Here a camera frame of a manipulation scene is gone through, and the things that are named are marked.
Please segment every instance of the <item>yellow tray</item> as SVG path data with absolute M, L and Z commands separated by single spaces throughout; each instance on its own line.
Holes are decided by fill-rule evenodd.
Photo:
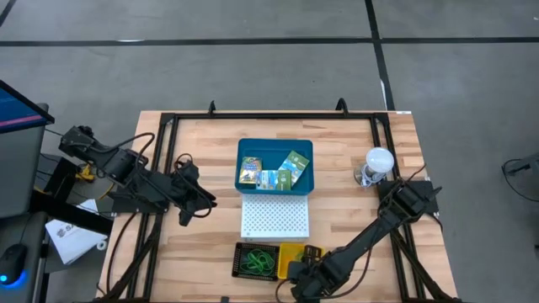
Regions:
M 277 271 L 277 277 L 279 279 L 286 279 L 288 274 L 288 263 L 291 261 L 301 261 L 303 252 L 305 251 L 305 245 L 301 243 L 281 243 L 279 247 L 279 270 Z

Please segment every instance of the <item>blue plastic bin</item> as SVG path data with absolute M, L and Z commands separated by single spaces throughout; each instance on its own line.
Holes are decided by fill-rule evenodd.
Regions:
M 243 157 L 262 158 L 263 170 L 277 170 L 291 151 L 296 151 L 310 162 L 292 190 L 256 189 L 254 184 L 239 183 L 239 171 Z M 237 144 L 236 189 L 243 194 L 294 194 L 308 195 L 314 189 L 312 142 L 287 139 L 242 139 Z

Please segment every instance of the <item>concrete floor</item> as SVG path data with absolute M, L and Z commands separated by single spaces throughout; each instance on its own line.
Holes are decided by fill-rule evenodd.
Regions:
M 8 0 L 0 0 L 0 6 Z M 382 37 L 539 36 L 533 0 L 373 0 Z M 370 36 L 352 0 L 18 0 L 0 40 Z M 412 110 L 429 174 L 442 185 L 459 296 L 536 302 L 539 204 L 500 165 L 539 150 L 538 44 L 384 45 L 398 110 Z M 132 136 L 144 109 L 385 109 L 372 45 L 0 47 L 0 78 L 47 102 L 53 130 Z M 43 152 L 59 153 L 47 134 Z M 536 179 L 518 177 L 529 195 Z M 98 195 L 106 184 L 82 188 Z M 47 302 L 91 300 L 103 255 L 51 276 Z

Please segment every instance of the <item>black tray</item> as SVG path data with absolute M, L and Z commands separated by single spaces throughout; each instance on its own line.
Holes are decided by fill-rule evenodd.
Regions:
M 270 274 L 252 274 L 245 272 L 240 265 L 245 263 L 248 254 L 255 249 L 259 249 L 262 252 L 268 253 L 275 260 L 275 265 Z M 251 243 L 236 243 L 236 251 L 234 253 L 234 263 L 232 265 L 232 277 L 245 278 L 245 279 L 259 279 L 264 281 L 276 281 L 277 270 L 279 269 L 279 248 L 270 245 L 251 244 Z

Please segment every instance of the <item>monitor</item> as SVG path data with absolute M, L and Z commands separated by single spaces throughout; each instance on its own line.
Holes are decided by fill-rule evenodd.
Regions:
M 0 80 L 0 134 L 53 123 L 51 115 Z

